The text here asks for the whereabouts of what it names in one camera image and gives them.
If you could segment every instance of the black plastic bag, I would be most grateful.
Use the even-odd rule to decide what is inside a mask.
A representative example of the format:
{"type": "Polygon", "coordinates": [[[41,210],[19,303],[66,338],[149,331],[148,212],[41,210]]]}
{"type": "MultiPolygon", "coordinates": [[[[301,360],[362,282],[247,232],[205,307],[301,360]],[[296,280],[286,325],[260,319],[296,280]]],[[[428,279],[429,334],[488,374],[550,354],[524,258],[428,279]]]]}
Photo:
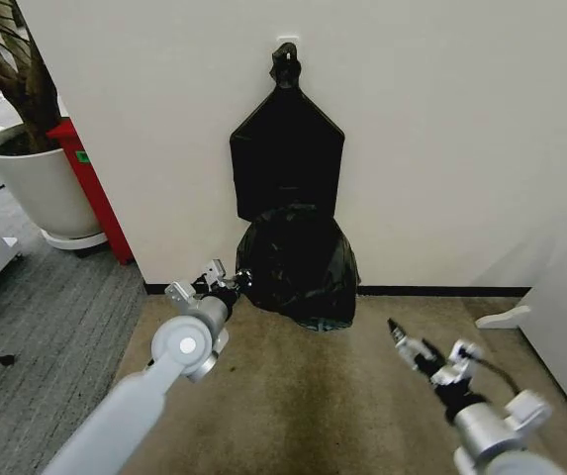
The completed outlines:
{"type": "Polygon", "coordinates": [[[292,203],[333,216],[344,133],[300,89],[296,47],[272,54],[274,90],[231,134],[236,212],[252,221],[292,203]]]}
{"type": "Polygon", "coordinates": [[[236,250],[250,269],[255,306],[316,331],[349,327],[360,281],[355,255],[335,220],[316,207],[290,205],[252,222],[236,250]]]}

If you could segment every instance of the red cabinet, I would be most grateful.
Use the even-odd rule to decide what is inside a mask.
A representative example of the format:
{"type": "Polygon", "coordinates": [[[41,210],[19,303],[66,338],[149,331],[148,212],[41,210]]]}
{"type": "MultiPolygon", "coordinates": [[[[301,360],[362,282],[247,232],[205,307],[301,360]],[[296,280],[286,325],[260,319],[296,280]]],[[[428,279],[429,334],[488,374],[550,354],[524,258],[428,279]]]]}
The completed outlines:
{"type": "Polygon", "coordinates": [[[109,204],[107,196],[105,196],[103,187],[100,181],[98,181],[94,167],[92,167],[89,161],[89,157],[72,125],[72,121],[64,119],[61,124],[49,131],[47,135],[51,139],[57,139],[63,147],[69,164],[72,170],[74,170],[76,178],[81,188],[83,188],[118,261],[121,264],[127,264],[134,260],[134,255],[125,239],[121,225],[118,223],[116,215],[114,215],[112,205],[109,204]]]}

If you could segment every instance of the gray robot arm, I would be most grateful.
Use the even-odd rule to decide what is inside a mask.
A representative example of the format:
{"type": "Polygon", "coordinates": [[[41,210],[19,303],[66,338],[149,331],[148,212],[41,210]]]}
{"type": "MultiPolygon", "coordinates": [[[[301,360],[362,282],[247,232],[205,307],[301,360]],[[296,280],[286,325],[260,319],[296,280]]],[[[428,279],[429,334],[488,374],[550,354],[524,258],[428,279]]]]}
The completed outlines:
{"type": "Polygon", "coordinates": [[[551,415],[551,408],[537,394],[513,386],[515,397],[501,418],[487,399],[470,388],[481,349],[459,340],[447,360],[426,340],[410,338],[393,320],[389,330],[396,347],[411,367],[423,373],[446,408],[448,422],[456,428],[461,446],[454,462],[461,475],[564,475],[549,460],[526,450],[525,439],[551,415]]]}
{"type": "Polygon", "coordinates": [[[187,281],[167,287],[179,315],[153,336],[153,360],[114,387],[54,456],[45,475],[117,474],[155,426],[175,380],[185,376],[196,382],[213,368],[229,340],[226,321],[251,276],[244,271],[227,279],[222,263],[214,260],[202,278],[201,295],[187,281]]]}

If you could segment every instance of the cable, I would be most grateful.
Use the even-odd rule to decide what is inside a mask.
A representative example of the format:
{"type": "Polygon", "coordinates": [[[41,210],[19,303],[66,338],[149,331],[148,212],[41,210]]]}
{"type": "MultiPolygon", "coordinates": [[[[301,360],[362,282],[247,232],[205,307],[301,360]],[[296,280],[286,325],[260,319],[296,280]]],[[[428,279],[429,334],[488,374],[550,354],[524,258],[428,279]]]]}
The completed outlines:
{"type": "Polygon", "coordinates": [[[468,353],[463,349],[461,349],[459,353],[461,354],[461,356],[472,359],[473,361],[479,363],[481,366],[488,368],[490,371],[501,377],[506,383],[508,383],[508,386],[510,386],[510,389],[512,389],[512,392],[514,393],[515,396],[517,396],[520,393],[520,387],[517,384],[517,382],[514,380],[512,376],[510,376],[503,369],[499,368],[498,366],[491,363],[487,359],[477,358],[476,356],[468,353]]]}

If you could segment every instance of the floor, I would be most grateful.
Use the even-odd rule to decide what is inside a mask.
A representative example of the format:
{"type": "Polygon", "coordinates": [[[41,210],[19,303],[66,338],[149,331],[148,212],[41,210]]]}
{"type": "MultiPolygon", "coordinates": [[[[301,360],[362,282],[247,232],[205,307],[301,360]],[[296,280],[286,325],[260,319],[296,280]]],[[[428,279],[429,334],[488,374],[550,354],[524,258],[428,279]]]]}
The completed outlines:
{"type": "MultiPolygon", "coordinates": [[[[348,330],[314,333],[242,300],[231,341],[202,382],[178,381],[164,415],[124,474],[455,474],[457,437],[425,379],[398,357],[386,320],[449,351],[459,338],[523,388],[542,394],[554,415],[533,450],[567,470],[567,401],[517,331],[478,331],[473,322],[515,299],[361,297],[348,330]]],[[[146,299],[116,379],[144,368],[155,330],[175,311],[146,299]]],[[[480,370],[477,391],[499,408],[512,397],[480,370]]]]}
{"type": "Polygon", "coordinates": [[[40,473],[105,396],[140,316],[137,267],[50,247],[6,189],[0,234],[24,257],[0,274],[0,475],[40,473]]]}

